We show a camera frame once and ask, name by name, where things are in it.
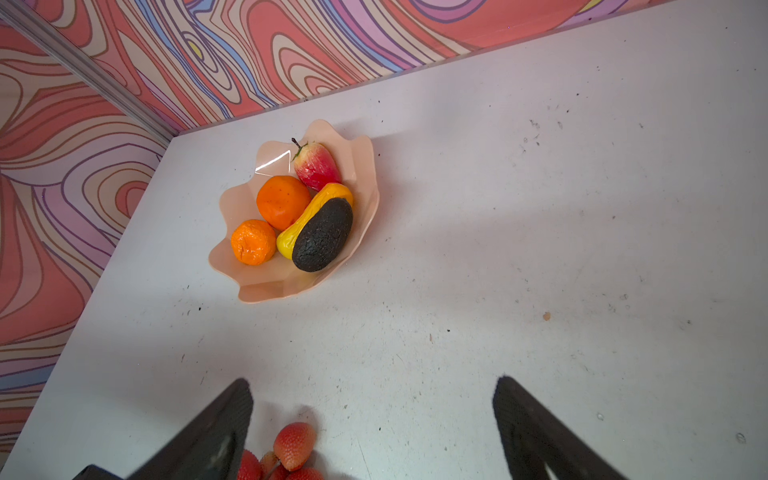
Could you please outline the large orange fake persimmon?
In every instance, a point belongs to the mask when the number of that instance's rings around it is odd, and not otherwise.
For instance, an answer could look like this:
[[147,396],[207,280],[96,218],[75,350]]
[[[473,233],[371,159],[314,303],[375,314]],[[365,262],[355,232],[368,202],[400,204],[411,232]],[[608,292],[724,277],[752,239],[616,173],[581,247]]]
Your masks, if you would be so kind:
[[274,176],[259,190],[256,204],[262,218],[279,231],[289,228],[311,202],[309,189],[293,176]]

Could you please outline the red fake lychee bunch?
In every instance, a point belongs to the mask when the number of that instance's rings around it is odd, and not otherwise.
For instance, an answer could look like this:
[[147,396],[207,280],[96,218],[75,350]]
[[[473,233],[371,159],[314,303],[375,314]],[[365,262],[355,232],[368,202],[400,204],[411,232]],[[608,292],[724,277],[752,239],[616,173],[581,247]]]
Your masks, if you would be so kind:
[[285,426],[276,436],[273,449],[261,459],[249,450],[243,452],[237,480],[324,480],[316,468],[308,467],[317,432],[306,422]]

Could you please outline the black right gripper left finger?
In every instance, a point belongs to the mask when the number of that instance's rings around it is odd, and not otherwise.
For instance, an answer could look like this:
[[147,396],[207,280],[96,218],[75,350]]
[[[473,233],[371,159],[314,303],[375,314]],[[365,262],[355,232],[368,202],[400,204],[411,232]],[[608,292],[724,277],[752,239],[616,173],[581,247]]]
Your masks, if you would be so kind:
[[235,479],[253,405],[248,381],[235,380],[127,479]]

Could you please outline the dark fake avocado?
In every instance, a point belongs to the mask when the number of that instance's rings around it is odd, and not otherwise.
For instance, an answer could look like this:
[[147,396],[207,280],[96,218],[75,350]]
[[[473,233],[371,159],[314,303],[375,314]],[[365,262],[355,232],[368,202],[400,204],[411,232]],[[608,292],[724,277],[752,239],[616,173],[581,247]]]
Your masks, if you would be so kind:
[[348,200],[328,200],[297,236],[292,253],[294,265],[305,272],[317,272],[327,267],[343,249],[353,219]]

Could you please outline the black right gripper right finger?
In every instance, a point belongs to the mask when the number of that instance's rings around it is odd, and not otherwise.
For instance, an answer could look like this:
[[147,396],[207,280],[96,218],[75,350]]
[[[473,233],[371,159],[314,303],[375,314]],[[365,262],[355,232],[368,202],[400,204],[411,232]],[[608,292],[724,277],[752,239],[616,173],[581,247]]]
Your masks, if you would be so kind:
[[514,480],[624,477],[509,376],[497,381],[493,412]]

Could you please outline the red fake apple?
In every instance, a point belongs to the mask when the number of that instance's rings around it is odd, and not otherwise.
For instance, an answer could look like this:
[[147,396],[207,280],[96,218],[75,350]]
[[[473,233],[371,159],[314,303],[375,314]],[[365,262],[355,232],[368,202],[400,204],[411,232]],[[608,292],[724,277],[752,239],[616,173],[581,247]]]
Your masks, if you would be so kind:
[[342,176],[330,151],[320,142],[301,145],[295,138],[297,152],[292,159],[298,179],[308,188],[319,192],[327,184],[342,183]]

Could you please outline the small orange fake tangerine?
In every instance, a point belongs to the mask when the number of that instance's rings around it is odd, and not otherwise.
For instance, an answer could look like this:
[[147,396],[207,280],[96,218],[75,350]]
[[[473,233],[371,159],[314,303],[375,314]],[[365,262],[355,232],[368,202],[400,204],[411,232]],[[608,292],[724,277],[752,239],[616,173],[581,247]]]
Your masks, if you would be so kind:
[[230,243],[235,258],[249,266],[258,266],[277,251],[277,236],[271,225],[263,220],[247,220],[231,235]]

